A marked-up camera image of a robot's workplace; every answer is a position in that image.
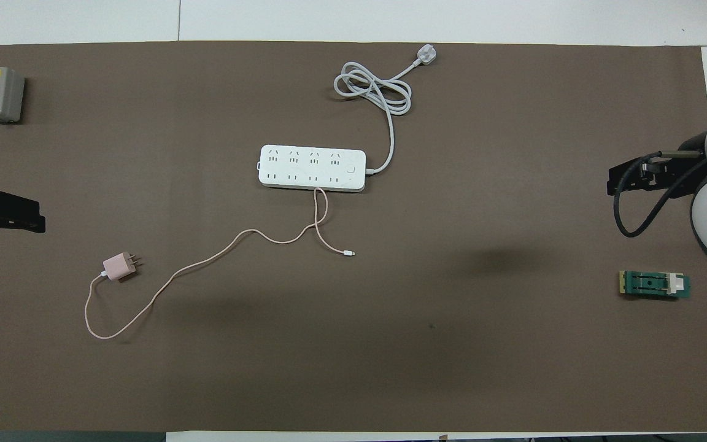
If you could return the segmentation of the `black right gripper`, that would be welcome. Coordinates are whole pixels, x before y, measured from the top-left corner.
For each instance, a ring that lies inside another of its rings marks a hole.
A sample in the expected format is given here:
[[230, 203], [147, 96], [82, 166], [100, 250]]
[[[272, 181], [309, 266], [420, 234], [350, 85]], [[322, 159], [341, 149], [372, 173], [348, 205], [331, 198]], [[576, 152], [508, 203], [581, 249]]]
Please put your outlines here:
[[651, 155], [648, 160], [635, 158], [623, 162], [608, 170], [607, 195], [615, 197], [645, 187], [649, 191], [672, 188], [671, 194], [692, 194], [707, 176], [704, 159], [702, 153], [664, 153]]

